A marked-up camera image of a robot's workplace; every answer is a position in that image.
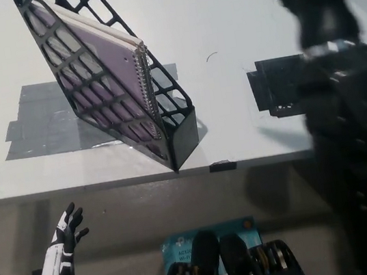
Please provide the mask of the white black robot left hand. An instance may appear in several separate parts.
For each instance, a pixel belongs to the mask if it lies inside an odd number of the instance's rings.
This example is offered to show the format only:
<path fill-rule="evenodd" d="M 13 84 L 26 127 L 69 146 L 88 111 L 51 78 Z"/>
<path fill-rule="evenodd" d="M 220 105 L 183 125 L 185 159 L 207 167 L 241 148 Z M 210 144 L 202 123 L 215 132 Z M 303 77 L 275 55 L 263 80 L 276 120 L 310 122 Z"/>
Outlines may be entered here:
<path fill-rule="evenodd" d="M 73 275 L 74 251 L 89 229 L 77 230 L 83 221 L 83 209 L 70 203 L 62 213 L 55 228 L 50 246 L 45 254 L 42 275 Z"/>

